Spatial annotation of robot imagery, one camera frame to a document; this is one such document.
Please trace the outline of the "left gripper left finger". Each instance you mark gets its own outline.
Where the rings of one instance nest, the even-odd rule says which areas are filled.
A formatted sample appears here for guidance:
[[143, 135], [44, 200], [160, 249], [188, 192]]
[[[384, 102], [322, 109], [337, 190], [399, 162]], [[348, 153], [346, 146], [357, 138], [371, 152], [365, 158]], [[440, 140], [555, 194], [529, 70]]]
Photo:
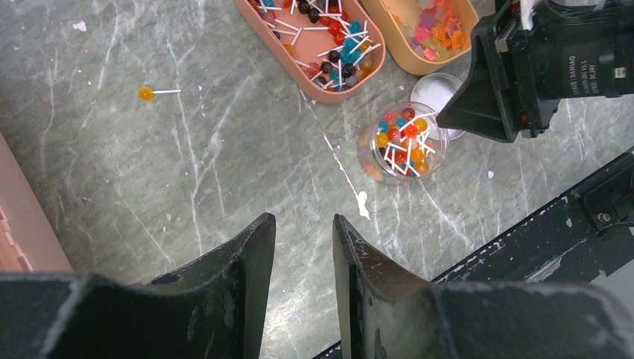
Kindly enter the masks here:
[[146, 284], [95, 273], [1, 276], [3, 358], [257, 358], [275, 217]]

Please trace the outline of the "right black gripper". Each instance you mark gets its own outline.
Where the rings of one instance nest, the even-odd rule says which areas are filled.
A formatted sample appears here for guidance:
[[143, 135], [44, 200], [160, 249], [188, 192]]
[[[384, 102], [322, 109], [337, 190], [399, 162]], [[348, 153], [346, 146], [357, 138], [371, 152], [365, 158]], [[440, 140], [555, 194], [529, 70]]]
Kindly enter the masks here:
[[511, 1], [509, 13], [485, 16], [472, 29], [470, 69], [437, 115], [440, 127], [501, 143], [516, 139], [502, 56], [511, 62], [526, 137], [549, 128], [562, 99], [633, 93], [632, 1]]

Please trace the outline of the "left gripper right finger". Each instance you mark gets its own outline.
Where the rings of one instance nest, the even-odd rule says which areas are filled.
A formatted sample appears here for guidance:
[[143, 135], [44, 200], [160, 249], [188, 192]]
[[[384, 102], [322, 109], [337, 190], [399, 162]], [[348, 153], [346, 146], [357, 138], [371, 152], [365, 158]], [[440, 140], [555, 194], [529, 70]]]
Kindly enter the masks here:
[[333, 219], [344, 358], [631, 358], [633, 316], [583, 283], [430, 283]]

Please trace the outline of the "clear plastic jar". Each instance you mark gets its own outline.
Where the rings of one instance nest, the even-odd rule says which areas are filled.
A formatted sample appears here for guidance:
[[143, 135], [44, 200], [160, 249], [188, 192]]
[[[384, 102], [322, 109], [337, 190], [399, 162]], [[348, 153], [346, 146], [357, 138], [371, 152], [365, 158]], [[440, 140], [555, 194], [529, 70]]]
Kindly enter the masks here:
[[377, 182], [418, 182], [431, 177], [449, 154], [449, 134], [437, 111], [420, 102], [401, 102], [380, 111], [361, 132], [357, 157]]

